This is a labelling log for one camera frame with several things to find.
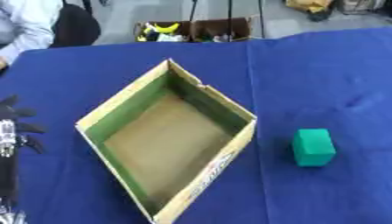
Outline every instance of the blue tablecloth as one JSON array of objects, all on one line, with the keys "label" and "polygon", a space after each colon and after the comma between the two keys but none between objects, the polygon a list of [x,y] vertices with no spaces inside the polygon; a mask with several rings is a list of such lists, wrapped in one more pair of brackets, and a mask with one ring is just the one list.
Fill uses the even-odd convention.
[{"label": "blue tablecloth", "polygon": [[[74,123],[160,61],[257,113],[257,137],[177,223],[392,221],[392,31],[311,33],[232,44],[107,45],[26,52],[0,80],[42,123],[45,155],[22,150],[29,223],[145,223]],[[296,129],[328,128],[338,156],[296,167]]]}]

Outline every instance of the black pole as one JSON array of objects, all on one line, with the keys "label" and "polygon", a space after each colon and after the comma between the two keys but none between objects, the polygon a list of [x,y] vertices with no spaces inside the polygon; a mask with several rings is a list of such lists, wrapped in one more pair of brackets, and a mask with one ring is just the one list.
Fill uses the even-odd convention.
[{"label": "black pole", "polygon": [[233,0],[228,0],[227,26],[228,42],[231,42],[233,33]]},{"label": "black pole", "polygon": [[262,34],[262,38],[265,39],[265,28],[264,28],[264,0],[259,0],[259,12],[260,12],[260,28],[261,30],[261,34]]},{"label": "black pole", "polygon": [[198,4],[198,0],[192,0],[193,1],[193,6],[192,6],[192,12],[191,12],[191,17],[189,18],[189,21],[193,21],[194,17],[194,12],[196,11],[196,5]]}]

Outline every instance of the green cube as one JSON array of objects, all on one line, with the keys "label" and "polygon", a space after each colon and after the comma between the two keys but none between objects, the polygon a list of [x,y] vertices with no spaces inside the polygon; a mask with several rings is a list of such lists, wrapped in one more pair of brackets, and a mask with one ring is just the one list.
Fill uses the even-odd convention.
[{"label": "green cube", "polygon": [[300,129],[292,148],[299,166],[323,166],[336,154],[327,129]]}]

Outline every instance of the white sleeve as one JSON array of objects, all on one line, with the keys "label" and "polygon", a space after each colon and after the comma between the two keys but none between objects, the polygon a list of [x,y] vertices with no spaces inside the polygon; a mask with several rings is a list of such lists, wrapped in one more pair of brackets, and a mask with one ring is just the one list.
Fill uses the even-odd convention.
[{"label": "white sleeve", "polygon": [[32,49],[44,49],[54,40],[53,19],[57,18],[60,7],[57,0],[3,0],[1,7],[16,26],[17,37],[0,50],[8,65],[18,55]]}]

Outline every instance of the floor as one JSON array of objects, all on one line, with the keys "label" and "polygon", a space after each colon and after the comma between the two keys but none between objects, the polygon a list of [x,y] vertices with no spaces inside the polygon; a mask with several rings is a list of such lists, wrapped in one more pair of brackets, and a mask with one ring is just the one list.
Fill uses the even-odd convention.
[{"label": "floor", "polygon": [[[108,0],[103,7],[99,0],[91,0],[94,15],[99,20],[103,33],[97,45],[121,44],[134,40],[134,25],[141,21],[172,21],[189,19],[192,0]],[[68,0],[81,5],[81,0]],[[376,15],[346,16],[335,11],[329,20],[313,23],[303,12],[287,8],[282,0],[264,0],[265,38],[277,39],[302,32],[330,31],[380,27],[391,23]],[[226,18],[228,0],[199,0],[195,19]],[[258,0],[234,0],[235,17],[256,16],[253,20],[252,36],[260,38],[261,25]]]}]

